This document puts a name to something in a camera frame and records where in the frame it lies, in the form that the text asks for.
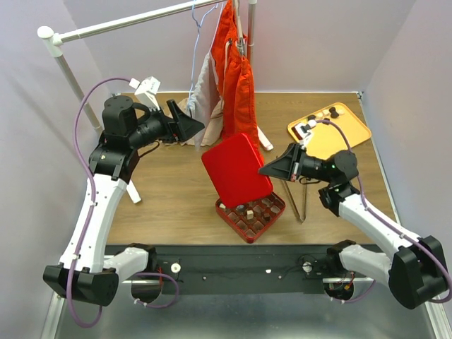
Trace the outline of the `red tin lid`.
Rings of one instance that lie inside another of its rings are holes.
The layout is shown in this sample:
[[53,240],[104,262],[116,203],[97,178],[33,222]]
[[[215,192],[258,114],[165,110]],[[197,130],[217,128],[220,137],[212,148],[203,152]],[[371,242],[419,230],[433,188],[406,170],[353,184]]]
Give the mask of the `red tin lid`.
[[273,192],[269,177],[259,174],[263,160],[245,133],[238,133],[201,156],[222,203],[233,208]]

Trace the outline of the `metal tongs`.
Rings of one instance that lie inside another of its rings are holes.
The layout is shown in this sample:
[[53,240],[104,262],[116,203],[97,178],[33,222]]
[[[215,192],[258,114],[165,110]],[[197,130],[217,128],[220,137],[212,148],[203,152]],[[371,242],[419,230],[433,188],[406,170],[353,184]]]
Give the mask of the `metal tongs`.
[[301,178],[299,183],[301,184],[301,193],[297,196],[290,188],[287,181],[280,179],[280,183],[289,198],[289,203],[294,213],[295,219],[298,223],[302,224],[306,221],[307,218],[307,198],[308,198],[308,189],[307,189],[307,181],[305,178]]

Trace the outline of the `tan square chocolate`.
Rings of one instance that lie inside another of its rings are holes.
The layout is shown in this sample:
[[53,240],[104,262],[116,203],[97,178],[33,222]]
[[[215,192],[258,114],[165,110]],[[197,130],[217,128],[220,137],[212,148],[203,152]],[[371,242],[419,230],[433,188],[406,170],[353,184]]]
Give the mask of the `tan square chocolate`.
[[253,218],[254,218],[254,212],[253,212],[252,210],[248,210],[248,211],[246,212],[246,218],[247,218],[248,220],[253,219]]

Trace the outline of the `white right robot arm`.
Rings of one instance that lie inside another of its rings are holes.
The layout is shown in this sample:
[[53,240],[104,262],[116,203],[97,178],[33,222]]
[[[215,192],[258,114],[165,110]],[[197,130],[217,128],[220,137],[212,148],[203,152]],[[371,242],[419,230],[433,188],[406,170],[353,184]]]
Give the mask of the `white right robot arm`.
[[375,253],[349,240],[332,246],[324,261],[330,275],[361,273],[385,285],[407,309],[425,302],[439,303],[441,293],[451,292],[451,276],[439,240],[418,236],[368,202],[363,191],[351,183],[359,176],[353,152],[341,150],[322,160],[308,155],[300,144],[291,143],[258,172],[291,182],[302,177],[325,182],[326,187],[319,189],[323,207],[357,226],[380,248]]

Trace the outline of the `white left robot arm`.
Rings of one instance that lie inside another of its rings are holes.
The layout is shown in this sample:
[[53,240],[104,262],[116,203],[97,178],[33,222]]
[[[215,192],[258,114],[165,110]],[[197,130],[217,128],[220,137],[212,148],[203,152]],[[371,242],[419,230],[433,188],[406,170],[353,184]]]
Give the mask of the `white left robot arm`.
[[88,180],[81,214],[58,264],[46,266],[43,280],[61,297],[106,307],[119,283],[137,274],[151,278],[157,268],[155,248],[132,244],[106,261],[104,252],[114,214],[140,160],[139,149],[155,141],[187,141],[202,131],[202,122],[168,100],[170,115],[130,97],[104,103],[104,130],[88,158]]

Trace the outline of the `red chocolate box tray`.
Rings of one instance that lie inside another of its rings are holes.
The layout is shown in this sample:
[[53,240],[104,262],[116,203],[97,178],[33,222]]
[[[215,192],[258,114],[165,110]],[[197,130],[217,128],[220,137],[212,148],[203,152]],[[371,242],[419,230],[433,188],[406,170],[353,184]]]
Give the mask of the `red chocolate box tray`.
[[[285,211],[285,202],[276,193],[255,201],[242,204],[246,207],[244,213],[239,213],[237,207],[222,209],[220,199],[215,202],[217,214],[229,225],[246,243],[254,243]],[[248,220],[246,212],[252,210],[254,218]],[[263,215],[268,213],[270,220],[264,220]]]

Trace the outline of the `beige crumpled cloth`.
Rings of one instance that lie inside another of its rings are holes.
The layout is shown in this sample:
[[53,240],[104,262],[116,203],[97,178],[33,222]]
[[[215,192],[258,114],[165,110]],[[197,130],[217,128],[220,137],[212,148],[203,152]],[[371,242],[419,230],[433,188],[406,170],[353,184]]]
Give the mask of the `beige crumpled cloth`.
[[[188,98],[184,98],[183,100],[178,102],[178,105],[181,109],[186,109],[188,102]],[[203,140],[201,142],[201,147],[212,146],[214,143],[218,141],[220,138],[220,134],[222,133],[223,128],[223,112],[222,112],[222,100],[220,100],[216,106],[214,107],[208,125],[206,127]],[[195,146],[194,138],[189,139],[183,143],[179,143],[180,145],[192,145]]]

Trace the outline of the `grey hanging towel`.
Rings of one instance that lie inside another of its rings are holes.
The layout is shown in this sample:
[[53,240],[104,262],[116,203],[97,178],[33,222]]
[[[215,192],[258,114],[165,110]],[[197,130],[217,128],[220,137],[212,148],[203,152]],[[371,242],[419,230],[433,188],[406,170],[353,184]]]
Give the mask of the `grey hanging towel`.
[[186,107],[195,120],[205,125],[205,128],[193,137],[196,149],[201,148],[201,142],[211,113],[220,100],[222,98],[218,91],[218,75],[215,70],[215,62],[211,53],[208,52]]

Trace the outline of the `yellow plastic tray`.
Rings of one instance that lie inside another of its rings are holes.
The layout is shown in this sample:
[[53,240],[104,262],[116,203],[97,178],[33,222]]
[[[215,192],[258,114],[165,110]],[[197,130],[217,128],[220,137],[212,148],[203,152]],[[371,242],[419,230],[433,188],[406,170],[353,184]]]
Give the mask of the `yellow plastic tray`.
[[[344,115],[339,115],[338,118],[332,119],[329,112],[330,107],[335,107],[336,111],[345,111]],[[295,125],[298,123],[306,123],[309,115],[317,113],[323,114],[323,119],[332,121],[337,125],[345,135],[350,147],[353,148],[371,138],[371,131],[345,104],[335,102],[327,107],[319,109],[313,113],[305,115],[304,117],[290,122],[287,125],[287,131],[291,137],[298,143],[298,135],[295,131]],[[307,154],[321,159],[326,159],[340,150],[346,150],[347,146],[345,139],[340,134],[339,130],[330,124],[317,124],[314,128],[314,137],[307,145]]]

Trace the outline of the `orange hanging shorts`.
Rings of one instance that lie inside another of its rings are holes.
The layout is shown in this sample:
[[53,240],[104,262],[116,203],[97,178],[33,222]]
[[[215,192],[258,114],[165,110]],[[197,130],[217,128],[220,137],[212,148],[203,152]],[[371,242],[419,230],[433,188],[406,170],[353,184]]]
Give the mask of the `orange hanging shorts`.
[[222,10],[210,53],[223,100],[222,139],[245,133],[258,158],[264,160],[259,150],[254,75],[249,60],[239,52],[238,25],[231,1]]

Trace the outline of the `white clothes rack frame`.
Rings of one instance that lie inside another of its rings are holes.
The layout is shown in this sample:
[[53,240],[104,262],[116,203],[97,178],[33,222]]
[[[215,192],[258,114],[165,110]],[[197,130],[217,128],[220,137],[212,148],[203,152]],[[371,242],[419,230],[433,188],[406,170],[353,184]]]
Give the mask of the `white clothes rack frame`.
[[[76,77],[73,74],[73,71],[71,70],[69,64],[67,63],[64,54],[61,50],[61,46],[65,42],[71,42],[75,40],[81,40],[83,38],[99,35],[102,33],[110,32],[113,30],[122,29],[125,27],[129,27],[132,25],[136,25],[139,23],[144,23],[150,20],[155,20],[158,18],[164,18],[166,16],[171,16],[177,13],[182,13],[185,11],[194,11],[195,8],[202,8],[205,6],[213,5],[222,3],[224,1],[188,1],[182,4],[175,4],[172,6],[164,7],[155,9],[152,11],[144,12],[135,14],[132,16],[127,16],[124,18],[118,18],[116,20],[107,21],[105,23],[98,23],[96,25],[91,25],[86,28],[79,28],[71,32],[66,33],[56,33],[48,26],[41,26],[37,29],[37,36],[42,39],[44,42],[44,45],[49,50],[49,53],[54,57],[56,63],[58,64],[59,68],[63,72],[67,82],[71,86],[72,91],[76,95],[76,97],[79,99],[79,101],[83,101],[83,98],[85,94],[83,93]],[[255,18],[255,9],[257,1],[248,1],[248,42],[246,43],[246,55],[249,57],[249,61],[251,63],[251,53],[252,53],[252,47],[254,45],[253,41],[253,35],[254,35],[254,18]],[[90,106],[89,103],[82,103],[81,107],[85,110],[85,114],[88,117],[92,127],[94,130],[100,134],[101,132],[101,126],[100,122],[95,116],[95,113]],[[263,149],[266,151],[272,150],[273,145],[271,142],[267,139],[265,134],[260,130],[260,128],[257,128],[259,140],[261,142],[261,145],[263,146]],[[130,199],[134,204],[137,204],[141,202],[141,197],[134,186],[133,182],[132,184],[129,184],[126,188]]]

